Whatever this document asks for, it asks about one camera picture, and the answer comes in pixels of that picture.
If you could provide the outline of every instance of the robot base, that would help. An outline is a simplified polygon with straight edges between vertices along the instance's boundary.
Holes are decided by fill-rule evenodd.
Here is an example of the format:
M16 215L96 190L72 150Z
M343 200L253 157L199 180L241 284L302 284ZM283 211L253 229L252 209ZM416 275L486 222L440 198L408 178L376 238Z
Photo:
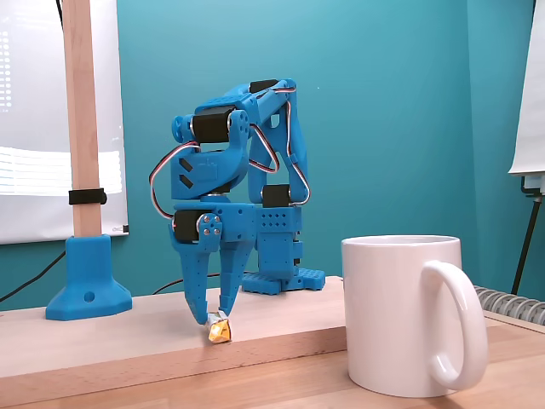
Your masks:
M321 270L298 268L292 279L273 279L260 273L246 273L242 280L242 289L275 296L282 291L322 290L325 285L325 273Z
M66 287L45 309L47 320L80 320L132 309L130 292L112 277L110 236L66 241Z

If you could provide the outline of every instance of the white screen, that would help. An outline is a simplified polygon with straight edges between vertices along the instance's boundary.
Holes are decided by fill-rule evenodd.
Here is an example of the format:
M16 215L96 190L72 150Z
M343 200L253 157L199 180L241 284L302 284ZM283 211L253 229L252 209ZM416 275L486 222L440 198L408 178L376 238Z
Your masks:
M545 1L537 0L522 92L519 131L509 173L545 172Z
M116 0L91 0L102 232L128 224ZM64 41L55 1L0 1L0 244L73 235Z

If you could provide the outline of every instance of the velcro strap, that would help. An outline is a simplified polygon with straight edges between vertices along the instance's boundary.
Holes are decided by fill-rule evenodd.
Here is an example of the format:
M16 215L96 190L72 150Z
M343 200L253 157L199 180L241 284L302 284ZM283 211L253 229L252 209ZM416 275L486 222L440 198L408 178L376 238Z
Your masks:
M68 204L74 205L90 205L93 203L100 203L104 205L107 201L106 192L104 189L79 189L71 190L68 192Z

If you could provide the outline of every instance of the blue wall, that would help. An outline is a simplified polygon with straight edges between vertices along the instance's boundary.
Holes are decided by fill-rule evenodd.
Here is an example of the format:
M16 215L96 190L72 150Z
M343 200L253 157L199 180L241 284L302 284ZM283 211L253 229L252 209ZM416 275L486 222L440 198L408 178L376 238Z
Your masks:
M113 240L118 280L140 295L181 275L147 184L175 144L171 119L234 84L285 77L298 82L313 188L302 266L339 274L349 236L452 234L480 280L467 17L458 0L119 0L130 236ZM167 205L168 172L159 179ZM245 189L232 199L246 201ZM0 247L0 292L62 247ZM45 305L64 268L0 308Z
M532 202L513 162L533 0L468 2L471 101L481 279L511 291ZM520 295L545 299L545 217L538 218Z

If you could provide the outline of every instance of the ceramic mug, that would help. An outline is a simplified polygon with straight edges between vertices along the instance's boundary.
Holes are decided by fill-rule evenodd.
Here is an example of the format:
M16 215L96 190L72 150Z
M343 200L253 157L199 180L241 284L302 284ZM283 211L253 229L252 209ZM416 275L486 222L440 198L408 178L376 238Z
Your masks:
M479 382L488 362L485 317L461 268L455 237L342 241L348 372L355 383L424 398Z

